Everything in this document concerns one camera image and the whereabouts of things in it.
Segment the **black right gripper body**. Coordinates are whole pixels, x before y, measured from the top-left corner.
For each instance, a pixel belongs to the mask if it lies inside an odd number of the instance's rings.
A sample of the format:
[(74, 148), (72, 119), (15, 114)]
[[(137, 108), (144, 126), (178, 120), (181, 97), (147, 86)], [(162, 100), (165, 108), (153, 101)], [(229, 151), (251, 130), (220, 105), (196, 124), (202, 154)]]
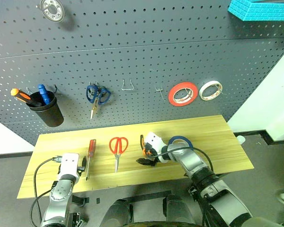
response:
[(151, 146), (145, 146), (143, 148), (143, 152), (147, 159), (151, 161), (158, 161), (158, 158), (155, 157), (157, 155), (157, 152)]

